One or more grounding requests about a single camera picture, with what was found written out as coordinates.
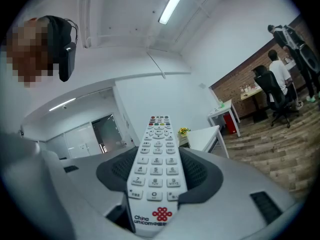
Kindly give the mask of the person's white shirt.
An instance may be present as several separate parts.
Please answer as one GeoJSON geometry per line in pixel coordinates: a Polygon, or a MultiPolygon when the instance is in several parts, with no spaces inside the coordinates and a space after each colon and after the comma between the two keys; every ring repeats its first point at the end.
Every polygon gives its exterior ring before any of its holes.
{"type": "Polygon", "coordinates": [[[0,67],[0,132],[18,134],[29,105],[28,92],[11,69],[0,67]]]}

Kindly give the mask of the white high table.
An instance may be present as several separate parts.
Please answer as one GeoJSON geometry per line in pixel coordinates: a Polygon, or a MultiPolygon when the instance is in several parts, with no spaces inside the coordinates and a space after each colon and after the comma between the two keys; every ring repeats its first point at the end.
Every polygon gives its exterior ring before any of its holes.
{"type": "Polygon", "coordinates": [[[296,62],[289,57],[285,57],[283,61],[285,62],[284,65],[289,72],[296,67],[296,62]]]}

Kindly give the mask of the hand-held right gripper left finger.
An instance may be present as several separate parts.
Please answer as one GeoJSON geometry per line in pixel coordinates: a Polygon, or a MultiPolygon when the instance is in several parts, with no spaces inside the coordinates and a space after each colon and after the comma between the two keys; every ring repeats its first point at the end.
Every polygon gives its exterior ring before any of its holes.
{"type": "Polygon", "coordinates": [[[109,162],[128,151],[137,153],[137,147],[126,147],[107,154],[97,154],[81,158],[61,160],[64,168],[76,166],[77,169],[67,173],[71,182],[80,192],[81,196],[101,215],[108,216],[113,210],[122,212],[126,206],[126,194],[122,191],[108,189],[97,177],[100,164],[109,162]]]}

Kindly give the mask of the wooden desk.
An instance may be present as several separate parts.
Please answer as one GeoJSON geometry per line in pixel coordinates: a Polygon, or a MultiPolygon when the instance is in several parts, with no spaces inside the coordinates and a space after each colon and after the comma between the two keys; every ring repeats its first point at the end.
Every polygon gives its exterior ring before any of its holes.
{"type": "Polygon", "coordinates": [[[253,89],[248,89],[247,92],[244,92],[240,95],[240,99],[242,101],[252,98],[254,107],[255,107],[255,112],[252,115],[253,118],[253,122],[254,123],[259,123],[261,121],[267,120],[268,119],[268,115],[266,113],[266,111],[264,109],[260,109],[258,101],[255,97],[255,95],[259,94],[262,91],[261,87],[258,88],[253,88],[253,89]]]}

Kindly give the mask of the dark glass door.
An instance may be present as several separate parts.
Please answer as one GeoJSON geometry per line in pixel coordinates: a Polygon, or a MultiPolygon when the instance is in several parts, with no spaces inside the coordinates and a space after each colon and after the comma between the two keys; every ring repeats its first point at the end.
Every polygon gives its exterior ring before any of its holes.
{"type": "Polygon", "coordinates": [[[121,148],[122,137],[113,114],[95,120],[92,126],[102,153],[110,153],[121,148]]]}

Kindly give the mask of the red box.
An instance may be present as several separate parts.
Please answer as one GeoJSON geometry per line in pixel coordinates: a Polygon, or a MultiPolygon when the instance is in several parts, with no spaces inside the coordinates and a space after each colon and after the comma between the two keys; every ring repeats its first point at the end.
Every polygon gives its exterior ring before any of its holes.
{"type": "Polygon", "coordinates": [[[223,115],[223,119],[225,121],[225,126],[229,132],[229,134],[235,134],[237,132],[236,126],[232,120],[231,114],[229,112],[223,115]]]}

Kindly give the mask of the long ceiling light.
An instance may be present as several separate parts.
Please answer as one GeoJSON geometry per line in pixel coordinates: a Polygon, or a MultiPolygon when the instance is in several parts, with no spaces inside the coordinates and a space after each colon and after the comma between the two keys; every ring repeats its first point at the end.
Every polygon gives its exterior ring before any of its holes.
{"type": "Polygon", "coordinates": [[[56,110],[56,109],[58,109],[58,108],[64,107],[65,105],[67,105],[67,104],[69,104],[69,103],[71,103],[71,102],[73,102],[73,101],[75,101],[75,100],[76,100],[76,98],[72,98],[72,99],[69,99],[69,100],[67,100],[67,101],[65,101],[65,102],[63,102],[63,103],[60,103],[60,104],[58,104],[58,105],[50,108],[50,109],[49,109],[49,112],[54,111],[54,110],[56,110]]]}
{"type": "Polygon", "coordinates": [[[180,0],[168,0],[166,3],[158,22],[162,25],[166,25],[172,16],[174,10],[176,9],[177,5],[179,4],[180,0]]]}

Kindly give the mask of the white ceiling conduit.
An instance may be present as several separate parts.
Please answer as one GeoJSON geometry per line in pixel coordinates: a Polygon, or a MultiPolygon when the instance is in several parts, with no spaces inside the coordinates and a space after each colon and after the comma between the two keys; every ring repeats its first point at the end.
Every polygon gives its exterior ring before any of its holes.
{"type": "Polygon", "coordinates": [[[155,64],[155,66],[159,69],[162,77],[163,77],[164,79],[166,79],[165,73],[164,73],[163,70],[160,68],[160,66],[157,64],[157,62],[155,61],[155,59],[151,56],[151,54],[150,54],[148,51],[146,51],[146,54],[150,57],[150,59],[151,59],[151,60],[153,61],[153,63],[155,64]]]}

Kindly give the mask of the yellow flowers in white pot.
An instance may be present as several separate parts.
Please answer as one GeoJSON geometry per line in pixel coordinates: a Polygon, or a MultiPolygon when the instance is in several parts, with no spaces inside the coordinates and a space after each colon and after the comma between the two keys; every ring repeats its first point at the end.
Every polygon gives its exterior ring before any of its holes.
{"type": "Polygon", "coordinates": [[[188,133],[190,132],[191,130],[187,127],[181,127],[179,130],[178,130],[178,138],[179,139],[185,139],[188,135],[188,133]]]}

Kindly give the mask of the black office chair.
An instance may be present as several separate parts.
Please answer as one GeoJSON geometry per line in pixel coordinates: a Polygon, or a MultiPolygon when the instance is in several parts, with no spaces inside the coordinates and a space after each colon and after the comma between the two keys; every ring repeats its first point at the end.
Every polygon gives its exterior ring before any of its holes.
{"type": "Polygon", "coordinates": [[[284,117],[286,120],[286,127],[290,128],[291,124],[288,118],[289,114],[300,115],[299,111],[292,109],[294,104],[293,95],[290,91],[284,94],[281,90],[273,72],[267,70],[264,65],[259,65],[253,69],[255,74],[254,81],[262,88],[266,95],[266,102],[270,109],[273,110],[273,117],[270,126],[273,127],[276,120],[284,117]]]}

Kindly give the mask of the white remote control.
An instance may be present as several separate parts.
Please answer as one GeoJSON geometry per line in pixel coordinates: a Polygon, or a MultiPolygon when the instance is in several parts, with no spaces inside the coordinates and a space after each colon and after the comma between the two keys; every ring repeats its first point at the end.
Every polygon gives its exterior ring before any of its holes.
{"type": "Polygon", "coordinates": [[[171,118],[152,115],[127,179],[135,234],[153,238],[177,213],[179,196],[187,190],[171,118]]]}

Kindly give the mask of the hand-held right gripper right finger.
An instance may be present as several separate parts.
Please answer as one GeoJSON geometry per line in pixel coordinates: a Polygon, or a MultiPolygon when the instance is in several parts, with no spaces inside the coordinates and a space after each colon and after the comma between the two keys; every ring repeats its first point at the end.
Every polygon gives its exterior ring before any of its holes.
{"type": "Polygon", "coordinates": [[[178,198],[177,232],[283,232],[301,203],[258,169],[180,148],[187,192],[178,198]]]}

